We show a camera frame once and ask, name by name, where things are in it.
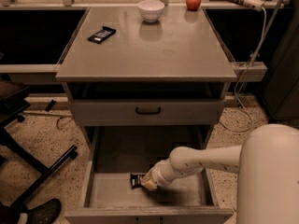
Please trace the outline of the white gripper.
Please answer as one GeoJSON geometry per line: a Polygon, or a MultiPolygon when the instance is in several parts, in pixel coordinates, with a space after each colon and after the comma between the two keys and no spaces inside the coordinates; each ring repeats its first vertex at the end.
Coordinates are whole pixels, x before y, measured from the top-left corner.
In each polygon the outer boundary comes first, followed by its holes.
{"type": "Polygon", "coordinates": [[[141,185],[149,190],[155,191],[158,187],[171,184],[178,177],[169,159],[157,162],[142,178],[141,185]]]}

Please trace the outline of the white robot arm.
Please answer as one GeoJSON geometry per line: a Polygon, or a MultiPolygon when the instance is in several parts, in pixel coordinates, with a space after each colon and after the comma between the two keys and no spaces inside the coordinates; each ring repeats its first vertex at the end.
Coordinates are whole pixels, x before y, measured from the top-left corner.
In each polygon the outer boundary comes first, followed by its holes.
{"type": "Polygon", "coordinates": [[[205,168],[237,174],[237,224],[299,224],[299,130],[267,124],[240,146],[176,147],[141,185],[154,191],[205,168]]]}

